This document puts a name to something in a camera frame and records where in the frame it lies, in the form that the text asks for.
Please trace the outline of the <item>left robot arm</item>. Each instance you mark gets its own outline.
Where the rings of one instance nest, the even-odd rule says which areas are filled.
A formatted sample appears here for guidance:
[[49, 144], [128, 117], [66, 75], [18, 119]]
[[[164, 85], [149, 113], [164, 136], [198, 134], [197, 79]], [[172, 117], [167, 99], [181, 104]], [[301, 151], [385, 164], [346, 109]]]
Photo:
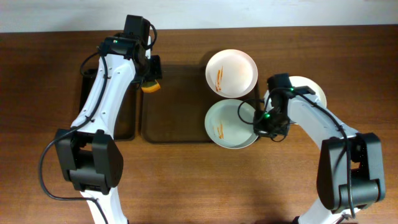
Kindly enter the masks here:
[[123, 156], [114, 141], [114, 128], [130, 85], [143, 87], [162, 78], [160, 58], [151, 55], [156, 29], [142, 16], [128, 15], [124, 30], [98, 46], [99, 65], [93, 86], [70, 129], [59, 129], [54, 146], [63, 178], [86, 201], [95, 223], [128, 223], [118, 184]]

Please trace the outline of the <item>large brown tray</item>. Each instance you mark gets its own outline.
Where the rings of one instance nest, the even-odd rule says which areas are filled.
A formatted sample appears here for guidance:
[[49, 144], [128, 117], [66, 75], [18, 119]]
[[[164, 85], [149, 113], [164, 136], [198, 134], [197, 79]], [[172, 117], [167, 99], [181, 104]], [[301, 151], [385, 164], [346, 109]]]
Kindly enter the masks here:
[[[212, 142], [205, 131], [205, 116], [224, 97], [208, 86], [205, 68], [164, 65], [159, 84], [160, 90], [143, 95], [142, 137], [154, 144]], [[258, 96], [255, 87], [239, 100], [256, 108], [253, 98]]]

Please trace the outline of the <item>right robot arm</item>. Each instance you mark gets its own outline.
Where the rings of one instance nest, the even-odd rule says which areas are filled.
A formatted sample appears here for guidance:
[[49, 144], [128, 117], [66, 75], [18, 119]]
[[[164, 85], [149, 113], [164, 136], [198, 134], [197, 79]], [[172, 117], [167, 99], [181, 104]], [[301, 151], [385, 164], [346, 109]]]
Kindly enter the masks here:
[[267, 79], [264, 109], [254, 113], [259, 137], [287, 137], [299, 125], [320, 149], [318, 198], [294, 223], [341, 223], [382, 201], [386, 184], [381, 140], [347, 126], [320, 102], [309, 86], [293, 86], [286, 73]]

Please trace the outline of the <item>orange green sponge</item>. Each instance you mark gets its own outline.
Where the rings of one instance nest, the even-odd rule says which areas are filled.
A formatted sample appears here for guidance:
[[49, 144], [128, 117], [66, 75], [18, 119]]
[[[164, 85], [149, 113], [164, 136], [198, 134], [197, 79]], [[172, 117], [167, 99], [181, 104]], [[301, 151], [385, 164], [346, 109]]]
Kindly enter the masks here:
[[160, 84], [157, 80], [143, 82], [141, 85], [141, 90], [144, 93], [153, 93], [160, 90]]

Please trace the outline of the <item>small black tray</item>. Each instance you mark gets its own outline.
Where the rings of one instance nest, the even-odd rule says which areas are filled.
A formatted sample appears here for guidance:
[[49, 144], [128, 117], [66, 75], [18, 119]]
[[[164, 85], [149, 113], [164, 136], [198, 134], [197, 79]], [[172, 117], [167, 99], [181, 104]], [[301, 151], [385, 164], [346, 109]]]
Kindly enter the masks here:
[[[79, 112], [88, 98], [94, 84], [97, 69], [89, 68], [83, 72]], [[115, 141], [131, 141], [136, 130], [136, 89], [130, 84], [126, 90], [114, 127]]]

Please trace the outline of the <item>white plate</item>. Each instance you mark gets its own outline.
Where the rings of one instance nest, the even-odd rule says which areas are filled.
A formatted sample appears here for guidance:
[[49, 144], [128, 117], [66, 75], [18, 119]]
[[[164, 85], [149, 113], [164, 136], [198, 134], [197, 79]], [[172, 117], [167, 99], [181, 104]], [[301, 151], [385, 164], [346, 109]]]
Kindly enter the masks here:
[[251, 124], [255, 109], [244, 103], [238, 113], [241, 100], [227, 99], [215, 103], [206, 113], [205, 131], [217, 145], [227, 149], [242, 149], [254, 143], [258, 136]]
[[[311, 90], [313, 90], [315, 92], [315, 96], [311, 96], [310, 99], [324, 108], [327, 107], [327, 100], [326, 100], [326, 95], [325, 95], [324, 91], [313, 80], [311, 80], [307, 77], [302, 77], [302, 76], [290, 76], [289, 80], [293, 87], [301, 87], [301, 86], [309, 87]], [[288, 117], [290, 118], [290, 122], [292, 124], [295, 124], [296, 126], [301, 126], [301, 124], [297, 123], [295, 120], [295, 118], [298, 115], [298, 113], [295, 111], [295, 109], [297, 109], [298, 107], [291, 106], [291, 104], [295, 103], [296, 100], [297, 100], [296, 98], [293, 98], [288, 101]]]
[[240, 98], [254, 89], [258, 69], [247, 53], [227, 49], [215, 53], [209, 59], [205, 79], [216, 94], [225, 98]]

